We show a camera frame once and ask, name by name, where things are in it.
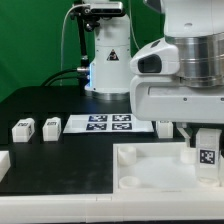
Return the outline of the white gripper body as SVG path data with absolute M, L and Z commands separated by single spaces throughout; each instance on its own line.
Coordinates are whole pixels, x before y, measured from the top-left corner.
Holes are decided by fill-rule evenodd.
M 140 120 L 224 122 L 224 37 L 165 37 L 130 62 Z

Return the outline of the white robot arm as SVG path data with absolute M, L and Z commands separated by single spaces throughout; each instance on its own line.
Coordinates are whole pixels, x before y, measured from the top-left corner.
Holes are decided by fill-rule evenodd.
M 121 41 L 129 17 L 98 15 L 96 56 L 86 93 L 130 97 L 143 121 L 224 123 L 224 0 L 143 0 L 163 14 L 163 37 L 130 56 Z

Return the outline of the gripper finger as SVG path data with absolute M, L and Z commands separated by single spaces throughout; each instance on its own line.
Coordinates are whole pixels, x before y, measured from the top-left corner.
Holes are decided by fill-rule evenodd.
M 176 127 L 179 133 L 184 137 L 186 146 L 189 147 L 193 130 L 188 126 L 187 123 L 184 123 L 184 122 L 177 122 Z

